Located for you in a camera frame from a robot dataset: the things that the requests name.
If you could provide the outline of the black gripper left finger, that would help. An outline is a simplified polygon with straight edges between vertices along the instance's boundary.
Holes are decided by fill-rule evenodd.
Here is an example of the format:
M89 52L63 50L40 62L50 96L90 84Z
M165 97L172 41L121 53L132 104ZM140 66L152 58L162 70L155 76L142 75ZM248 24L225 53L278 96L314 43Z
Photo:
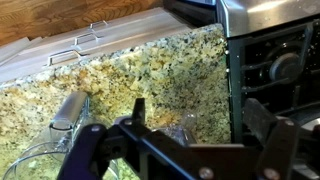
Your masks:
M57 180L102 180L113 160L124 159L141 180L184 180L184 147L159 131L144 126L145 100L135 100L133 112L106 127L82 128L65 158Z

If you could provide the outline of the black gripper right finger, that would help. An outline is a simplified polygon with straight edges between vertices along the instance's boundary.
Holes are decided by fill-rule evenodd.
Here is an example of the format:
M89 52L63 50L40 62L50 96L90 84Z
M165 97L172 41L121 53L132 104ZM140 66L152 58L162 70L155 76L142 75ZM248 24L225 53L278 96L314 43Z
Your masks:
M298 146L299 126L278 119L258 100L249 98L243 108L243 122L263 145L256 165L259 180L289 180Z

